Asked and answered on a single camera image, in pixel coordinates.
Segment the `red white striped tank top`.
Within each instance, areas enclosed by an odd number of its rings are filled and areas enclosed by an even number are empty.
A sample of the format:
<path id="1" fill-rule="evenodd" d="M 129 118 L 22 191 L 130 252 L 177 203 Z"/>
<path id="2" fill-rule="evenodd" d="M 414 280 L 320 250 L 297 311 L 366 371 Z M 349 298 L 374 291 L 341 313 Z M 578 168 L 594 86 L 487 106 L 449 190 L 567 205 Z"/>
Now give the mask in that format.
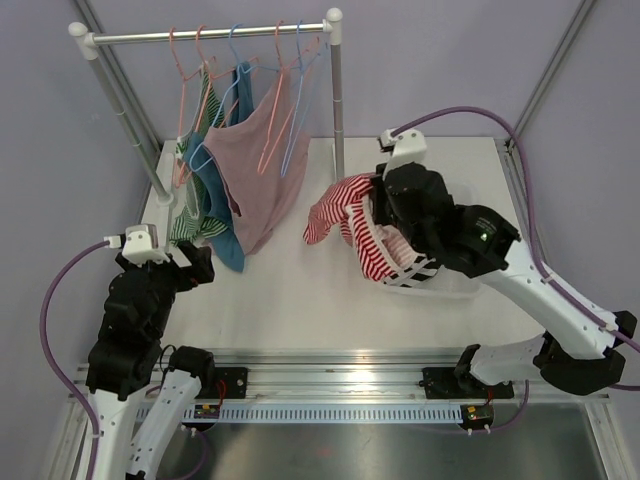
<path id="1" fill-rule="evenodd" d="M 358 259 L 365 279 L 378 282 L 391 273 L 378 248 L 370 194 L 372 176 L 359 174 L 330 186 L 311 206 L 303 233 L 306 244 L 323 241 L 333 226 L 339 227 L 344 242 Z"/>

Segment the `black white striped tank top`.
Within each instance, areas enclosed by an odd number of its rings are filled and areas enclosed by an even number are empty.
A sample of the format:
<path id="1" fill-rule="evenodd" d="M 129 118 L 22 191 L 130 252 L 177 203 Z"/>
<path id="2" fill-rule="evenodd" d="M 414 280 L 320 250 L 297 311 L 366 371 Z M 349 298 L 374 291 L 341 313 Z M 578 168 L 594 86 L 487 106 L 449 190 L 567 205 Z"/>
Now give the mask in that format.
<path id="1" fill-rule="evenodd" d="M 417 288 L 436 276 L 441 263 L 435 259 L 420 257 L 410 267 L 382 280 L 386 286 L 396 288 Z"/>

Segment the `pink hanger with red top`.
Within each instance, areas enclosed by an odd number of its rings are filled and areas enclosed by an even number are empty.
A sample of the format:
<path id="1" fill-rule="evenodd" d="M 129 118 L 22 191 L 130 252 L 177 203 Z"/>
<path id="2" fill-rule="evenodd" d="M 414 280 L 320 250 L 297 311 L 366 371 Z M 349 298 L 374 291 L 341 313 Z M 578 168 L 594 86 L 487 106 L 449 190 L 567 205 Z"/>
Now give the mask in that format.
<path id="1" fill-rule="evenodd" d="M 277 81 L 273 84 L 275 90 L 273 92 L 270 91 L 274 94 L 274 97 L 267 124 L 265 143 L 256 169 L 259 175 L 265 174 L 269 165 L 272 163 L 273 157 L 276 155 L 276 150 L 281 146 L 283 138 L 286 137 L 285 131 L 289 130 L 290 116 L 297 90 L 297 52 L 296 57 L 286 65 L 283 61 L 280 48 L 281 25 L 281 22 L 276 25 L 276 32 L 274 34 L 278 66 L 280 69 L 278 71 Z M 305 54 L 305 60 L 310 58 L 308 50 L 311 42 L 302 49 Z"/>

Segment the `pink tank top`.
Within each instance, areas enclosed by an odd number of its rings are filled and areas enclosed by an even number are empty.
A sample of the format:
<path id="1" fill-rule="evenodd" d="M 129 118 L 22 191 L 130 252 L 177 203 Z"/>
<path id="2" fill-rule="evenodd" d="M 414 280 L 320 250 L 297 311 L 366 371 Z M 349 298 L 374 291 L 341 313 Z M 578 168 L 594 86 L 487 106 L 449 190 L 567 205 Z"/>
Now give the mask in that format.
<path id="1" fill-rule="evenodd" d="M 297 200 L 310 137 L 292 135 L 291 76 L 273 82 L 243 122 L 211 127 L 203 148 L 211 161 L 202 181 L 208 215 L 227 224 L 246 255 L 257 253 Z"/>

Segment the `blue hanger end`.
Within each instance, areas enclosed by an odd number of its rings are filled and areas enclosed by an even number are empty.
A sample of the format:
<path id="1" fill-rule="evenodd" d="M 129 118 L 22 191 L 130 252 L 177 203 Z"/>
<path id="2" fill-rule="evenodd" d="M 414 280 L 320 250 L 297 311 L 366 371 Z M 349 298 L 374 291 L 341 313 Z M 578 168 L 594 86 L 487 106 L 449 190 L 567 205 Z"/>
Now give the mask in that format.
<path id="1" fill-rule="evenodd" d="M 301 27 L 302 21 L 296 24 L 296 52 L 297 52 L 297 70 L 298 78 L 296 83 L 296 96 L 295 102 L 291 111 L 289 133 L 286 140 L 286 146 L 284 155 L 280 165 L 280 177 L 285 178 L 292 158 L 294 149 L 302 132 L 302 127 L 306 121 L 308 111 L 311 106 L 311 101 L 307 100 L 303 103 L 306 85 L 311 81 L 313 77 L 314 67 L 316 65 L 322 65 L 323 57 L 326 51 L 326 45 L 316 37 L 310 45 L 308 53 L 310 58 L 304 59 L 305 54 L 301 48 Z"/>

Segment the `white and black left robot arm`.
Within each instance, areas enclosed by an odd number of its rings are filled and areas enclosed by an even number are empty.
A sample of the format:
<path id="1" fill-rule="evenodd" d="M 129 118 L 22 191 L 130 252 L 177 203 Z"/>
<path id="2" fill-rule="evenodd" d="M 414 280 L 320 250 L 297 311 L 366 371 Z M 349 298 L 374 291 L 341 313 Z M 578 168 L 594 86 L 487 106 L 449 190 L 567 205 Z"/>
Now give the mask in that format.
<path id="1" fill-rule="evenodd" d="M 98 340 L 89 354 L 86 386 L 94 414 L 87 474 L 91 479 L 154 479 L 165 450 L 195 398 L 215 388 L 213 355 L 182 346 L 169 360 L 157 399 L 136 421 L 177 294 L 214 279 L 211 251 L 182 241 L 188 265 L 171 256 L 135 265 L 119 254 L 122 273 L 109 285 Z"/>

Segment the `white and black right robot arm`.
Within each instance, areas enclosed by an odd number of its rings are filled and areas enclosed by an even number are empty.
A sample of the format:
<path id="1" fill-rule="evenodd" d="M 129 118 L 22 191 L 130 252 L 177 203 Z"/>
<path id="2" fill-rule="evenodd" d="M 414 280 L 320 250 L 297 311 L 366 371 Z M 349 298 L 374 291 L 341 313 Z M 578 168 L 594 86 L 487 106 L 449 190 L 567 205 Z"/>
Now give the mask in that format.
<path id="1" fill-rule="evenodd" d="M 502 382 L 542 378 L 579 396 L 624 389 L 625 357 L 637 319 L 597 306 L 534 258 L 518 229 L 483 205 L 457 205 L 443 177 L 419 163 L 377 165 L 370 196 L 373 219 L 396 227 L 437 265 L 491 287 L 544 329 L 527 341 L 473 344 L 454 369 L 456 389 L 476 396 Z"/>

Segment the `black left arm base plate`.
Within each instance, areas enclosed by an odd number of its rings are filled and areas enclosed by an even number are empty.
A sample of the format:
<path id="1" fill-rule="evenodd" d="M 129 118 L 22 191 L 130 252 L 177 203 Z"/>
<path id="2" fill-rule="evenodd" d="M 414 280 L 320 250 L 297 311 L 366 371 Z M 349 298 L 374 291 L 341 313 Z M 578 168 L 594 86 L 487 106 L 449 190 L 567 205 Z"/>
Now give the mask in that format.
<path id="1" fill-rule="evenodd" d="M 248 373 L 246 367 L 216 367 L 205 381 L 197 399 L 218 400 L 220 394 L 224 394 L 225 400 L 245 399 Z"/>

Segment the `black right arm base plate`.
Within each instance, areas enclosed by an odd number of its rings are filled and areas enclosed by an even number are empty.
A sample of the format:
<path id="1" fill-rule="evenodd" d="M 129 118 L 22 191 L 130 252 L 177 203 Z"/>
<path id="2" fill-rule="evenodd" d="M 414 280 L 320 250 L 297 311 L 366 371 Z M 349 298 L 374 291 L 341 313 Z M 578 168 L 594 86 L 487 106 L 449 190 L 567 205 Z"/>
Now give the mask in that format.
<path id="1" fill-rule="evenodd" d="M 454 367 L 425 367 L 419 385 L 428 399 L 437 400 L 510 400 L 515 398 L 511 382 L 485 385 L 473 377 L 455 373 Z"/>

